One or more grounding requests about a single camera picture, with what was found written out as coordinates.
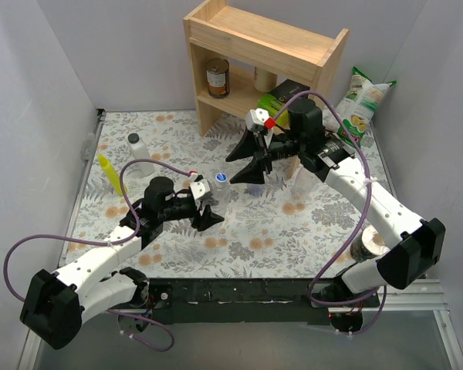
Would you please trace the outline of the clear plastic bottle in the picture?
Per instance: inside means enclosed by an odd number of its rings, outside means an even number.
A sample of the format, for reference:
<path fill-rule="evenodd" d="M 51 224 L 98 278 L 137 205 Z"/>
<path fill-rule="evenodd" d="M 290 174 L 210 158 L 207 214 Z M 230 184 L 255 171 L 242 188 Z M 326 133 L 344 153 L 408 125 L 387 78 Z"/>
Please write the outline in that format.
<path fill-rule="evenodd" d="M 305 167 L 301 167 L 292 187 L 292 198 L 295 201 L 303 202 L 307 200 L 309 195 L 317 186 L 318 179 L 314 173 L 308 171 Z"/>
<path fill-rule="evenodd" d="M 222 217 L 225 216 L 231 199 L 231 187 L 228 182 L 213 181 L 209 205 L 211 210 Z"/>

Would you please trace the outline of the blue tinted plastic bottle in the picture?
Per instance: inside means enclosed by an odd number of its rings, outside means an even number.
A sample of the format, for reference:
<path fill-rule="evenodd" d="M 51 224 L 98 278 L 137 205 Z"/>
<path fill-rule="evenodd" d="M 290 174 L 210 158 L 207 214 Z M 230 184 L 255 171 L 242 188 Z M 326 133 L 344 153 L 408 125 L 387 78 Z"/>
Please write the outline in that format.
<path fill-rule="evenodd" d="M 253 197 L 261 197 L 264 193 L 264 185 L 263 184 L 254 184 L 248 183 L 247 184 L 247 191 Z"/>

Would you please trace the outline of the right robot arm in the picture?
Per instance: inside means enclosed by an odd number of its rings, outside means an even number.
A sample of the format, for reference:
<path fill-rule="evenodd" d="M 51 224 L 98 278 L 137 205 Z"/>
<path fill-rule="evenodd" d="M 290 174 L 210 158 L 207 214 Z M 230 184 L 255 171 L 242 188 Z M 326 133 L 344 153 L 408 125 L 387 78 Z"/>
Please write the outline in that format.
<path fill-rule="evenodd" d="M 348 199 L 389 249 L 345 268 L 321 291 L 309 288 L 312 302 L 348 307 L 381 286 L 403 290 L 434 266 L 441 255 L 443 223 L 412 212 L 369 176 L 366 160 L 326 133 L 322 111 L 312 100 L 297 99 L 289 106 L 288 115 L 289 129 L 275 135 L 275 122 L 267 110 L 247 113 L 244 135 L 226 160 L 251 157 L 252 161 L 231 182 L 263 184 L 274 161 L 295 156 L 304 170 Z"/>

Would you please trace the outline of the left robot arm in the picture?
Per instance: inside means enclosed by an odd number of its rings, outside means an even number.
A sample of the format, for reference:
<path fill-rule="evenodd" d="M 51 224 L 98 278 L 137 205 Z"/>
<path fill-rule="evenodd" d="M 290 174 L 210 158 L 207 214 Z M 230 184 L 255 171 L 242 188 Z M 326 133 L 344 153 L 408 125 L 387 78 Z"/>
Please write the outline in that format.
<path fill-rule="evenodd" d="M 36 273 L 25 296 L 19 320 L 54 349 L 61 349 L 91 318 L 117 305 L 143 307 L 149 298 L 146 276 L 122 262 L 138 254 L 163 231 L 164 223 L 188 219 L 204 231 L 224 218 L 211 209 L 222 201 L 228 178 L 218 173 L 212 181 L 197 176 L 189 188 L 174 191 L 167 177 L 155 177 L 134 210 L 120 221 L 103 247 L 93 247 L 74 262 L 49 273 Z"/>

